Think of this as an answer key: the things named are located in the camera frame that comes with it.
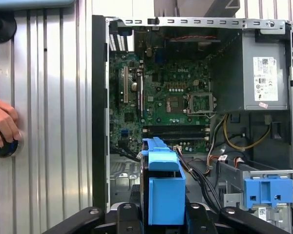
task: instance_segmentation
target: barcode sticker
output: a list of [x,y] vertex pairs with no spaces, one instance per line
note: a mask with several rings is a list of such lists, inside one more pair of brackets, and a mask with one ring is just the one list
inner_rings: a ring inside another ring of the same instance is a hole
[[218,158],[218,161],[226,161],[228,155],[221,155],[219,158]]
[[258,217],[264,221],[267,221],[266,207],[258,208]]

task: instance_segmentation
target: expansion card slot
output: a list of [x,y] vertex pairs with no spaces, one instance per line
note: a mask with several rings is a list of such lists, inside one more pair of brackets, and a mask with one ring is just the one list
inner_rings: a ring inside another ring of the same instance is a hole
[[128,103],[128,73],[129,73],[129,69],[128,67],[124,67],[124,103]]

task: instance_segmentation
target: motherboard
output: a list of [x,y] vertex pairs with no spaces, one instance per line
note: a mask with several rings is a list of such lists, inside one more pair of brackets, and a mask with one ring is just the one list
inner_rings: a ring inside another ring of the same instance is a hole
[[209,67],[192,60],[110,54],[110,144],[139,152],[142,138],[160,137],[183,153],[208,150],[213,111]]

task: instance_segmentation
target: yellow wire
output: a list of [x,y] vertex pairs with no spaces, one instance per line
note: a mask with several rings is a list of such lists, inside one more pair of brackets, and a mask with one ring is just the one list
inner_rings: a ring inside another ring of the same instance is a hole
[[268,134],[270,132],[270,125],[269,125],[269,129],[266,132],[266,134],[263,135],[257,142],[255,142],[255,143],[253,143],[252,145],[249,145],[249,146],[239,147],[239,146],[236,146],[236,145],[232,144],[230,142],[230,140],[229,140],[229,137],[228,137],[228,134],[227,134],[227,120],[228,120],[228,115],[225,116],[225,120],[224,120],[224,123],[223,123],[224,124],[223,129],[224,129],[225,139],[228,142],[229,146],[231,146],[232,148],[237,149],[237,150],[247,150],[247,149],[250,149],[250,148],[254,147],[255,145],[258,145],[260,142],[262,142],[266,138],[266,136],[268,136]]

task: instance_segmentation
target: corrugated metal wall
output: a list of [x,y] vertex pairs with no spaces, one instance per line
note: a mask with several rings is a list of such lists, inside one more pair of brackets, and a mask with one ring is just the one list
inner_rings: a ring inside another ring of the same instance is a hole
[[240,0],[237,18],[283,19],[293,21],[293,0]]
[[92,203],[91,1],[16,20],[0,44],[0,99],[18,111],[24,147],[0,158],[0,234],[40,234]]

